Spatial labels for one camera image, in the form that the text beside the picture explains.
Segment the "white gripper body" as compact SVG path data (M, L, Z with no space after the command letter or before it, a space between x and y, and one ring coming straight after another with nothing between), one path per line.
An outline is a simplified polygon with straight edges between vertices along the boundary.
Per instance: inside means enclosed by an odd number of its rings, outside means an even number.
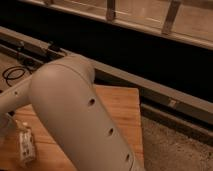
M16 129L16 122L9 114L0 116L0 139L4 139L9 133Z

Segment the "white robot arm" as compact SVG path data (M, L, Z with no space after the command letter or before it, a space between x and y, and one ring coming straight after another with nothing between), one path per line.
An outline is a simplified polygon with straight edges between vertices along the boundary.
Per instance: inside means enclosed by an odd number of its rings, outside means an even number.
M30 104L78 171L145 171L93 87L95 71L82 56L41 66L0 94L0 130L6 114Z

